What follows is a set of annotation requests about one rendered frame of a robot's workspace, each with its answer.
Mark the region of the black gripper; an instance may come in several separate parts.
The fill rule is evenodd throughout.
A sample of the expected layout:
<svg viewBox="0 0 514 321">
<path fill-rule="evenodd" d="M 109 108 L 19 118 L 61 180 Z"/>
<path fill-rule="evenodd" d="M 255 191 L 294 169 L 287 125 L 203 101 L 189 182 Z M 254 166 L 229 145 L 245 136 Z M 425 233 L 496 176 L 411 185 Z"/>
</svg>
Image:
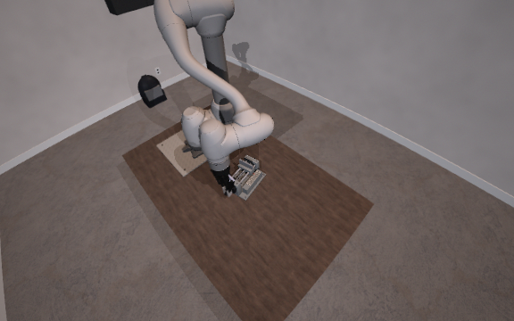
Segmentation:
<svg viewBox="0 0 514 321">
<path fill-rule="evenodd" d="M 222 186 L 223 193 L 225 193 L 227 191 L 228 197 L 232 194 L 232 189 L 234 188 L 234 183 L 236 180 L 235 177 L 231 176 L 229 171 L 230 171 L 230 166 L 228 166 L 226 169 L 224 169 L 222 171 L 214 171 L 211 169 L 212 174 L 213 173 L 215 174 L 215 175 L 214 174 L 213 175 L 215 176 L 218 184 Z"/>
</svg>

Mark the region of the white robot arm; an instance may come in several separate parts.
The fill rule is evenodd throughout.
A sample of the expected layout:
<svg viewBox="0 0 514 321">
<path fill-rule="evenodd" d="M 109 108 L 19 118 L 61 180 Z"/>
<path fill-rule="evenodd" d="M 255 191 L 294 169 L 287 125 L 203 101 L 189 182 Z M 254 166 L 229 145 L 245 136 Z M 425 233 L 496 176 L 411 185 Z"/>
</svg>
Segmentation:
<svg viewBox="0 0 514 321">
<path fill-rule="evenodd" d="M 178 65 L 212 89 L 209 110 L 192 106 L 183 111 L 181 127 L 188 145 L 181 150 L 191 152 L 194 159 L 204 154 L 212 170 L 222 171 L 232 152 L 261 142 L 274 130 L 271 116 L 250 107 L 229 84 L 223 33 L 234 14 L 234 1 L 154 0 L 153 10 Z M 191 54 L 187 29 L 192 27 L 201 36 L 207 68 Z"/>
</svg>

